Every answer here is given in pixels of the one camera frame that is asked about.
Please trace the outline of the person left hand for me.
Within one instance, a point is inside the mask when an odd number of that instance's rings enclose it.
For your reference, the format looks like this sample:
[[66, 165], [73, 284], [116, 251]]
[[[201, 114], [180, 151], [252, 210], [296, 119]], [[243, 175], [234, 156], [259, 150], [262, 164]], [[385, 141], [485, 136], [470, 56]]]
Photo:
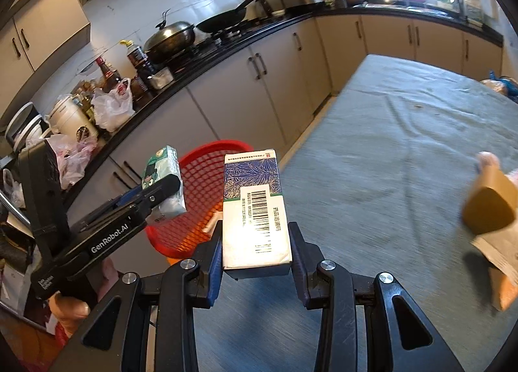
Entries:
[[[118, 280], [118, 272], [110, 257], [102, 261], [101, 268], [103, 278], [96, 288], [97, 301], [100, 301]], [[68, 338], [77, 331], [80, 324], [90, 314], [90, 308], [86, 302], [77, 298], [65, 297], [60, 292], [55, 293], [49, 299], [49, 306]]]

